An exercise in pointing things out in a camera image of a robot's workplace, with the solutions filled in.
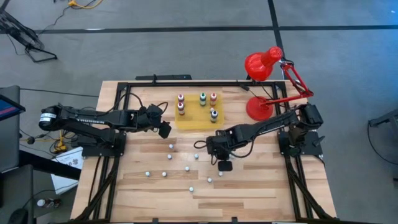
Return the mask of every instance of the floor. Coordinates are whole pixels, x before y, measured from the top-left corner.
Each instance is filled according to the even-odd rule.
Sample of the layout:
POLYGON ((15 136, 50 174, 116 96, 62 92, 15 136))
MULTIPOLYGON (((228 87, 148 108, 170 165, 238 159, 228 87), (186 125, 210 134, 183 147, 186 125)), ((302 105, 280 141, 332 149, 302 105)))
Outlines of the floor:
MULTIPOLYGON (((6 10, 25 26, 42 30, 66 5, 65 0, 55 4, 12 0, 6 10)), ((49 27, 51 33, 40 36, 45 49, 58 55, 57 61, 35 64, 26 55, 16 56, 7 36, 0 35, 0 85, 98 95, 103 80, 133 80, 154 73, 191 74, 194 79, 245 78, 247 55, 283 46, 285 56, 295 62, 315 92, 310 102, 325 121, 319 132, 326 136, 322 147, 338 217, 395 223, 398 189, 392 177, 398 177, 398 166, 374 153, 366 128, 369 119, 398 105, 398 27, 390 26, 398 24, 396 11, 394 0, 104 0, 92 10, 67 9, 49 27), (268 3, 273 3, 271 10, 268 3), (246 28, 133 29, 206 26, 246 28)), ((23 52, 20 44, 16 47, 23 52)), ((275 69, 271 79, 281 78, 275 69)), ((96 98, 23 91, 21 104, 27 112, 21 115, 21 129, 41 133, 40 110, 58 102, 76 108, 96 106, 96 98)), ((398 162, 389 126, 370 133, 377 150, 398 162)), ((36 149, 48 149, 48 144, 39 143, 34 144, 36 149)), ((73 197, 74 191, 63 195, 65 205, 40 217, 38 223, 67 221, 73 197)))

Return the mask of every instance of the tripod stand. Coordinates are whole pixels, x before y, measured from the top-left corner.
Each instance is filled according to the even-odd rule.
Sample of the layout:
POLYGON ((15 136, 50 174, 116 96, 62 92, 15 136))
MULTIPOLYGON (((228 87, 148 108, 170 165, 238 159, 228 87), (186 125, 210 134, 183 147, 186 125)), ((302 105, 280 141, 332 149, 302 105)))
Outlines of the tripod stand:
POLYGON ((57 55, 44 50, 44 44, 31 28, 22 25, 17 19, 8 14, 4 8, 5 7, 2 7, 0 9, 0 30, 25 46, 25 54, 28 55, 33 62, 38 63, 58 59, 57 55), (30 52, 42 52, 51 55, 51 57, 36 60, 30 52))

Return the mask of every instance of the wooden table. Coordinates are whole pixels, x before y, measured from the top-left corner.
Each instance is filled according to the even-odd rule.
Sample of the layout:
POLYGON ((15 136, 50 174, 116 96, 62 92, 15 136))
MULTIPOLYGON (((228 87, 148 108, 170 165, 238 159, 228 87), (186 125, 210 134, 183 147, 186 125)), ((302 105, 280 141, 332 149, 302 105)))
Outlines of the wooden table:
MULTIPOLYGON (((113 106, 117 83, 103 82, 97 110, 106 111, 113 106)), ((289 82, 286 84, 289 96, 297 94, 289 82)), ((257 95, 265 95, 261 87, 251 87, 251 90, 257 95)), ((175 95, 203 91, 222 94, 224 128, 255 123, 245 111, 246 102, 252 94, 240 87, 133 88, 132 92, 140 96, 146 106, 169 102, 163 119, 170 121, 173 130, 167 139, 161 139, 152 132, 127 134, 126 150, 119 165, 112 222, 151 222, 152 218, 159 218, 160 222, 230 222, 231 217, 238 217, 239 221, 295 220, 285 162, 279 154, 276 132, 258 137, 253 153, 245 159, 235 159, 233 171, 224 172, 219 177, 217 166, 210 164, 206 149, 193 147, 195 141, 214 135, 215 130, 183 131, 175 127, 175 95), (174 145, 173 151, 169 149, 169 144, 174 145), (173 156, 172 160, 167 159, 168 154, 173 156), (199 155, 198 160, 195 160, 194 154, 199 155), (185 171, 186 166, 190 167, 189 172, 185 171), (145 171, 150 171, 151 177, 146 177, 145 171), (166 178, 162 177, 163 171, 168 173, 166 178), (194 192, 189 192, 189 187, 194 187, 194 192)), ((290 105, 306 102, 306 99, 301 99, 290 105)), ((129 109, 139 109, 134 97, 130 98, 129 109)), ((248 149, 249 146, 239 149, 237 154, 243 155, 248 149)), ((327 213, 335 216, 323 164, 313 156, 302 156, 302 160, 309 191, 327 213)), ((71 218, 78 216, 87 206, 96 161, 97 158, 92 157, 84 163, 71 218)), ((297 193, 301 214, 305 217, 302 194, 298 189, 297 193)), ((107 196, 106 192, 100 218, 104 217, 107 196)))

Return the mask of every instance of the paper sheet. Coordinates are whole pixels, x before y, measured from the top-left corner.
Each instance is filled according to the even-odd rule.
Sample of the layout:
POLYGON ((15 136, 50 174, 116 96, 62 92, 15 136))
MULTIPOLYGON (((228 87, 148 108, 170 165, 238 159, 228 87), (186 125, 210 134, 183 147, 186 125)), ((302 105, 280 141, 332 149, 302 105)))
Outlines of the paper sheet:
MULTIPOLYGON (((83 158, 81 156, 83 148, 78 147, 76 149, 72 149, 70 151, 64 152, 53 159, 54 162, 61 162, 63 164, 75 167, 77 169, 83 168, 83 158)), ((72 187, 78 185, 78 180, 73 180, 65 177, 60 177, 54 174, 51 174, 52 182, 54 184, 55 193, 60 195, 72 187)))

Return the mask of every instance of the red desk lamp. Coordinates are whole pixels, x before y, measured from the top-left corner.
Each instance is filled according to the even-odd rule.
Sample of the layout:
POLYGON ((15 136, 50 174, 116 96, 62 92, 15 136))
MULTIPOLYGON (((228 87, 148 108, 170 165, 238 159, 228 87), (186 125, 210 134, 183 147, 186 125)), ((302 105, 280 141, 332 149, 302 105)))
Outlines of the red desk lamp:
POLYGON ((313 92, 308 89, 300 75, 296 72, 296 69, 294 69, 294 63, 284 59, 283 52, 278 47, 271 47, 265 53, 258 52, 249 55, 244 62, 244 68, 253 80, 262 82, 271 75, 273 66, 278 61, 280 61, 280 67, 285 76, 292 82, 293 86, 298 91, 298 95, 282 99, 267 99, 263 96, 252 97, 246 104, 246 112, 256 121, 263 121, 271 117, 274 111, 273 104, 313 96, 313 92), (290 76, 288 72, 289 69, 293 71, 298 81, 294 80, 290 76))

